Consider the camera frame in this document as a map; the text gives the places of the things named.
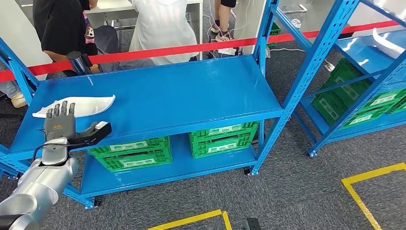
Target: yellow floor marking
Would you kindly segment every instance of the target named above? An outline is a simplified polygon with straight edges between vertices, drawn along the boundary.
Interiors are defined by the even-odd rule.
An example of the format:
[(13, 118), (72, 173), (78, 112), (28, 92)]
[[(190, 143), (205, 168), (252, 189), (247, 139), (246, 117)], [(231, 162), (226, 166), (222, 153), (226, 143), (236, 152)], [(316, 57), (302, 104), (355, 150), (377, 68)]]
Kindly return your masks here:
[(366, 218), (369, 220), (369, 222), (372, 224), (373, 228), (375, 230), (382, 230), (381, 226), (378, 224), (378, 222), (375, 220), (375, 218), (372, 216), (371, 212), (368, 210), (364, 202), (361, 200), (360, 196), (355, 192), (354, 188), (351, 186), (351, 184), (368, 180), (377, 176), (382, 176), (394, 171), (398, 170), (406, 170), (406, 164), (404, 162), (387, 166), (384, 168), (380, 169), (375, 169), (369, 172), (364, 172), (355, 176), (347, 177), (342, 179), (342, 183), (348, 190), (348, 192), (351, 194), (352, 198), (355, 200), (357, 205), (360, 207), (361, 211), (364, 213)]
[(223, 219), (224, 219), (224, 223), (226, 225), (226, 230), (231, 230), (230, 219), (228, 218), (228, 214), (226, 211), (223, 212)]
[(218, 209), (218, 210), (203, 213), (203, 214), (200, 214), (200, 215), (197, 215), (197, 216), (188, 217), (188, 218), (185, 218), (185, 219), (180, 219), (180, 220), (170, 222), (170, 223), (167, 223), (167, 224), (162, 224), (162, 225), (150, 228), (148, 230), (171, 229), (171, 228), (174, 228), (174, 227), (178, 227), (180, 225), (190, 224), (190, 223), (193, 223), (193, 222), (196, 222), (196, 221), (199, 221), (199, 220), (203, 220), (203, 219), (207, 219), (207, 218), (210, 218), (210, 217), (220, 216), (221, 214), (222, 214), (221, 210)]

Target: floor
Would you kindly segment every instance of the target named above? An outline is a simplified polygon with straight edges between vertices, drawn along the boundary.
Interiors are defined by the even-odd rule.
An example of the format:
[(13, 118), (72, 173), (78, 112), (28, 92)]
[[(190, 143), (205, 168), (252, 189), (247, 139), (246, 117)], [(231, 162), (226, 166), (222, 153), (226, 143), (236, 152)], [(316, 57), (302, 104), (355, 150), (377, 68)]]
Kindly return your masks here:
[[(122, 50), (129, 45), (131, 34), (132, 31), (119, 32)], [(292, 49), (298, 45), (288, 42), (275, 48)], [(299, 51), (271, 52), (266, 78), (278, 100), (282, 101), (287, 94), (304, 57)], [(335, 64), (340, 57), (332, 51), (327, 59)], [(309, 91), (320, 87), (327, 75), (328, 71), (322, 67)], [(9, 100), (0, 100), (2, 113), (23, 115), (25, 110), (14, 109)], [(1, 119), (0, 143), (11, 145), (18, 126), (18, 119)], [(222, 209), (228, 212), (236, 230), (242, 229), (247, 217), (258, 218), (264, 230), (372, 230), (371, 223), (341, 179), (406, 162), (405, 135), (405, 126), (395, 127), (328, 144), (318, 151), (317, 157), (310, 158), (306, 153), (310, 141), (293, 118), (283, 129), (258, 176), (245, 176), (238, 169), (104, 195), (100, 197), (100, 207), (87, 211), (63, 196), (52, 208), (42, 229), (142, 230)], [(83, 152), (73, 155), (83, 164)], [(80, 173), (73, 184), (80, 184)], [(16, 185), (16, 181), (0, 180), (0, 200), (11, 194)], [(405, 185), (406, 172), (398, 171), (355, 183), (353, 187), (382, 229), (401, 230), (406, 215)], [(214, 217), (176, 229), (225, 227), (220, 217)]]

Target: green plastic crate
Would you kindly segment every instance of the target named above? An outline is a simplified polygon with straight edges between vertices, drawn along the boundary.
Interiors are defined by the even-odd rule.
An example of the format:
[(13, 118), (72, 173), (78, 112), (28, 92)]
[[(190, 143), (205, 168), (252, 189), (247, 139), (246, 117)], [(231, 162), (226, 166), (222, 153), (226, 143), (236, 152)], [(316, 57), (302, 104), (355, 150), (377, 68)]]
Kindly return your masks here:
[(398, 103), (393, 105), (389, 110), (388, 114), (395, 114), (406, 110), (406, 96), (404, 96)]
[(192, 157), (207, 157), (219, 153), (248, 148), (251, 145), (255, 132), (237, 134), (208, 141), (190, 141)]
[(133, 152), (118, 156), (94, 157), (110, 172), (119, 172), (172, 163), (172, 152), (168, 148)]
[(151, 138), (142, 141), (130, 142), (120, 145), (110, 145), (90, 149), (93, 156), (109, 157), (127, 153), (140, 152), (144, 150), (158, 150), (169, 146), (169, 137)]
[(372, 108), (370, 110), (358, 112), (341, 129), (356, 126), (379, 118), (391, 108), (391, 105)]
[[(335, 69), (331, 72), (329, 78), (323, 84), (323, 88), (327, 88), (332, 85), (343, 83), (345, 81), (362, 76), (362, 73), (357, 70), (349, 61), (342, 58)], [(324, 94), (335, 93), (346, 107), (350, 107), (359, 96), (368, 89), (371, 85), (371, 81), (368, 79), (360, 80), (352, 84), (343, 85), (342, 87), (333, 89), (328, 92), (320, 93), (316, 98), (322, 97)]]
[[(278, 24), (273, 22), (272, 28), (271, 28), (271, 36), (272, 35), (280, 35), (280, 34), (281, 34), (281, 28), (278, 26)], [(269, 47), (276, 46), (276, 43), (272, 42), (272, 43), (267, 44), (267, 46), (269, 46)]]
[(324, 93), (313, 99), (312, 105), (330, 126), (348, 109), (334, 93)]
[(368, 101), (362, 110), (386, 105), (393, 105), (400, 101), (406, 94), (406, 90), (392, 90), (377, 95), (372, 100)]
[(192, 142), (202, 142), (217, 138), (224, 138), (227, 136), (238, 135), (242, 133), (255, 132), (258, 128), (258, 124), (259, 124), (258, 121), (253, 121), (236, 124), (232, 126), (194, 131), (189, 133), (189, 139)]

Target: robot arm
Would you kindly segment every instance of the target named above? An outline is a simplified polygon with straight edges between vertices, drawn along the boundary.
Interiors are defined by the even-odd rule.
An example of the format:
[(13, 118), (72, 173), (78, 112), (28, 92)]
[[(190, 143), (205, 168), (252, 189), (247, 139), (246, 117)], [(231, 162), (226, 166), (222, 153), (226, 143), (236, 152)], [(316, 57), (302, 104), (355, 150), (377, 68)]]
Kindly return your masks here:
[(82, 133), (75, 131), (75, 105), (67, 101), (48, 110), (45, 119), (45, 144), (42, 158), (33, 161), (18, 181), (10, 197), (0, 203), (0, 230), (38, 230), (51, 206), (78, 172), (78, 161), (69, 151), (97, 144), (111, 133), (110, 123), (93, 123)]

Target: white dress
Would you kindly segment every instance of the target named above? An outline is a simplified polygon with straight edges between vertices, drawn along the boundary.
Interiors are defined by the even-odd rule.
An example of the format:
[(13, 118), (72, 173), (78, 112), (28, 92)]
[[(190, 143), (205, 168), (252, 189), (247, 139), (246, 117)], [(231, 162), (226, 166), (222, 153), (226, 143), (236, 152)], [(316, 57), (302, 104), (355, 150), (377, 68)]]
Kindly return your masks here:
[[(130, 51), (195, 45), (196, 36), (186, 21), (187, 0), (132, 0), (138, 18)], [(189, 61), (199, 53), (152, 57), (155, 65)]]

